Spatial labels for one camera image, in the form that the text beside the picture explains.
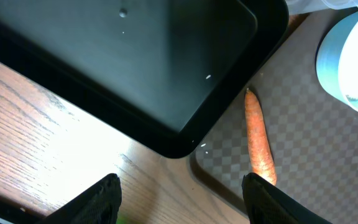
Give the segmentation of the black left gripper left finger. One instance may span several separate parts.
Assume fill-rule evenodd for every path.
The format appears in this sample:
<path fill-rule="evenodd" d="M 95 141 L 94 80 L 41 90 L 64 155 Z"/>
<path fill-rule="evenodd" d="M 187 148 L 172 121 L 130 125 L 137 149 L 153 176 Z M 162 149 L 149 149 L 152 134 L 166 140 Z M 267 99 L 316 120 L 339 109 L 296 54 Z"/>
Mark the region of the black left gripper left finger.
<path fill-rule="evenodd" d="M 42 220 L 46 224 L 116 224 L 122 202 L 121 181 L 108 174 Z"/>

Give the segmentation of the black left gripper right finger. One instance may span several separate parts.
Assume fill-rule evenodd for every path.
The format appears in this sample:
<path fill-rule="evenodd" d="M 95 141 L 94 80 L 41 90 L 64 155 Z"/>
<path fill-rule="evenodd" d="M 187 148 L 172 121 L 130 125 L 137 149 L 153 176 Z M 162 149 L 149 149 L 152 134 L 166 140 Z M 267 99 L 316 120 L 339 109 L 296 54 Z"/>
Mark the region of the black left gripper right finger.
<path fill-rule="evenodd" d="M 250 224 L 330 224 L 256 173 L 244 176 L 242 194 Z"/>

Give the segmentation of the orange carrot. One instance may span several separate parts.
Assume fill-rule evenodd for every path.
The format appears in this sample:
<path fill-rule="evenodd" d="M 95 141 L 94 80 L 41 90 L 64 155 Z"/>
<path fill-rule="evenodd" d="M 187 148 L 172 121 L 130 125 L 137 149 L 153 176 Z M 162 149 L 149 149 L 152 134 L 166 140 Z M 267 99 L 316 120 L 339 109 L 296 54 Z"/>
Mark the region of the orange carrot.
<path fill-rule="evenodd" d="M 256 95 L 246 90 L 245 118 L 247 147 L 252 171 L 272 185 L 277 183 L 277 174 L 265 129 L 264 116 Z"/>

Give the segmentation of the light blue rice bowl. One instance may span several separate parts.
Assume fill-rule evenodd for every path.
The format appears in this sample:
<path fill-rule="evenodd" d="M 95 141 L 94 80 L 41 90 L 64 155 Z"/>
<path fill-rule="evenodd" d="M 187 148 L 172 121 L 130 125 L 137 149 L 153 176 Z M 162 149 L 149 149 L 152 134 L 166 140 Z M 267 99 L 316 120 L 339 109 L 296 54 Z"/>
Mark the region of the light blue rice bowl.
<path fill-rule="evenodd" d="M 326 34 L 316 55 L 316 74 L 327 93 L 358 112 L 358 12 Z"/>

